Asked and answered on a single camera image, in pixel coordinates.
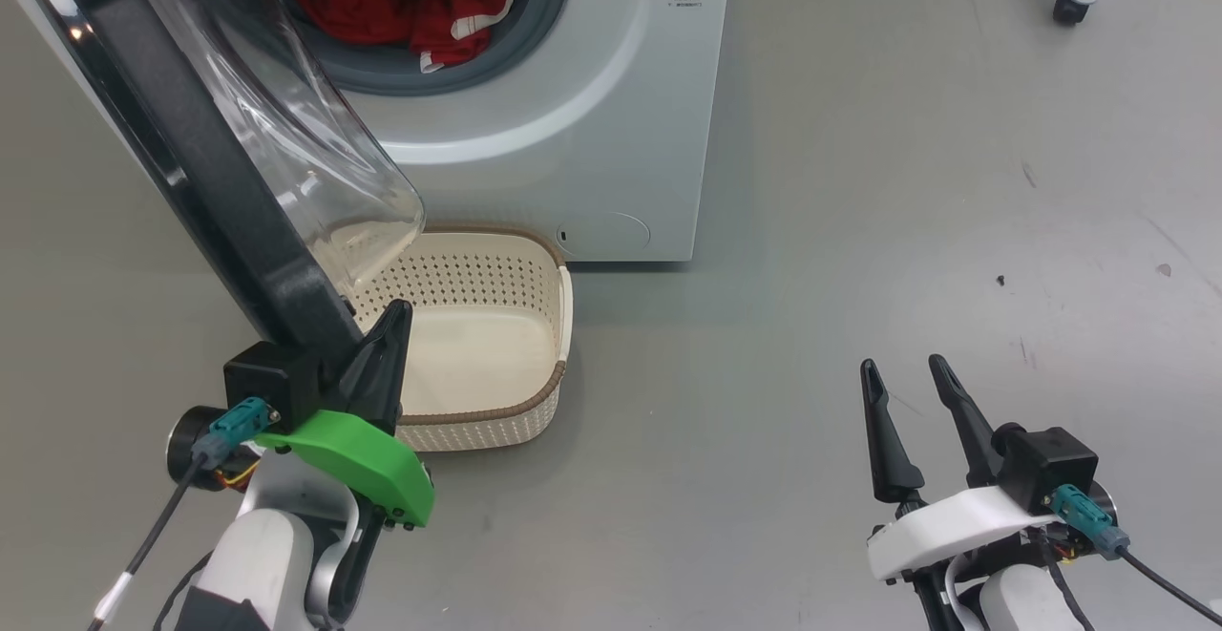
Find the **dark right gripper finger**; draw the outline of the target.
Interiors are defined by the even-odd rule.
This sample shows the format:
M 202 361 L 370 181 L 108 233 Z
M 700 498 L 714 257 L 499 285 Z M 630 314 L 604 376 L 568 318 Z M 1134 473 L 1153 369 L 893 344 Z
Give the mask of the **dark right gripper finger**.
M 930 353 L 927 358 L 929 369 L 945 408 L 949 410 L 956 430 L 959 435 L 960 449 L 964 452 L 968 473 L 967 484 L 969 488 L 995 485 L 997 472 L 1002 467 L 1000 452 L 992 448 L 993 427 L 982 417 L 982 412 L 975 405 L 974 399 L 960 383 L 956 372 L 942 353 Z
M 862 362 L 860 379 L 874 499 L 882 504 L 920 505 L 924 477 L 899 440 L 888 410 L 888 390 L 874 360 Z

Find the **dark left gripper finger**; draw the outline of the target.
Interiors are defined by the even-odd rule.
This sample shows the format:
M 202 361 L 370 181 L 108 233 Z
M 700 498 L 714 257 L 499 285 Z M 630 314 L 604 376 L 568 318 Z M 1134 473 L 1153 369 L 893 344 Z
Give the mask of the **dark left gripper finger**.
M 338 410 L 371 423 L 391 437 L 402 416 L 412 308 L 411 302 L 391 301 L 363 336 L 336 382 Z

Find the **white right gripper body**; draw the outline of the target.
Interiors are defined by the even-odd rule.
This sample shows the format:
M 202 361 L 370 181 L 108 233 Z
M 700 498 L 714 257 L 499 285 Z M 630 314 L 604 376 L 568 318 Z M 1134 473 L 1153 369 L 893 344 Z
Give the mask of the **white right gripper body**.
M 913 587 L 930 630 L 1058 630 L 1061 591 L 1035 564 L 985 565 L 975 607 L 957 589 L 982 548 L 1058 521 L 1026 514 L 997 487 L 965 489 L 874 530 L 866 556 L 874 578 Z

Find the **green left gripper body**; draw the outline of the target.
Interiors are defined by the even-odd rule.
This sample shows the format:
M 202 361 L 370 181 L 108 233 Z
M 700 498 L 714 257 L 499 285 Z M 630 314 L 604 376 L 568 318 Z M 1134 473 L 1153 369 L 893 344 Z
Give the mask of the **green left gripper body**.
M 424 528 L 433 517 L 431 474 L 415 452 L 367 419 L 318 410 L 297 430 L 263 430 L 258 448 L 288 448 L 303 462 L 365 496 L 398 525 Z

